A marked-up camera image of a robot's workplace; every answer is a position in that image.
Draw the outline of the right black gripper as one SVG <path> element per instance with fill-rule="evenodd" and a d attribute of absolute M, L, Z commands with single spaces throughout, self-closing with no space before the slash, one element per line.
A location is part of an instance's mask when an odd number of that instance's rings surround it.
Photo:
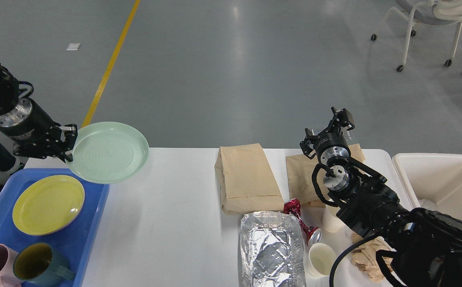
<path fill-rule="evenodd" d="M 355 128 L 352 114 L 346 109 L 331 107 L 333 118 L 328 126 L 318 136 L 314 131 L 305 128 L 305 138 L 300 142 L 302 154 L 313 159 L 317 155 L 318 162 L 327 165 L 331 158 L 341 156 L 349 158 L 351 151 L 343 135 L 344 131 L 351 131 Z"/>

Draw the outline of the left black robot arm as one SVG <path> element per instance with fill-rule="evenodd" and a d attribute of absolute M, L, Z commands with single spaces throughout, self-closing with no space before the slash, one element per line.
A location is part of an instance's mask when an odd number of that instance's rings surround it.
<path fill-rule="evenodd" d="M 30 96 L 34 87 L 20 81 L 0 63 L 0 132 L 14 141 L 14 154 L 72 162 L 78 136 L 75 124 L 61 125 Z"/>

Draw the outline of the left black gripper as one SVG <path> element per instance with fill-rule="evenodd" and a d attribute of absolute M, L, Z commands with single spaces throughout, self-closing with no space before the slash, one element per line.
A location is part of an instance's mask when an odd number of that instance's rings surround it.
<path fill-rule="evenodd" d="M 73 161 L 73 155 L 67 153 L 77 140 L 78 126 L 56 124 L 32 99 L 20 98 L 12 111 L 0 115 L 0 131 L 16 143 L 16 156 Z"/>

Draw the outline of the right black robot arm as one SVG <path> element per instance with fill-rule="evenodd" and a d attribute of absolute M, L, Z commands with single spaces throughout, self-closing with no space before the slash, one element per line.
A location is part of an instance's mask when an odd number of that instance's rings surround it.
<path fill-rule="evenodd" d="M 378 171 L 353 158 L 343 130 L 355 128 L 347 109 L 331 107 L 333 117 L 318 134 L 305 129 L 303 154 L 317 158 L 311 175 L 318 198 L 337 207 L 337 217 L 362 239 L 338 256 L 329 285 L 342 259 L 355 248 L 382 237 L 389 250 L 375 253 L 393 287 L 462 287 L 462 220 L 425 208 L 407 210 Z"/>

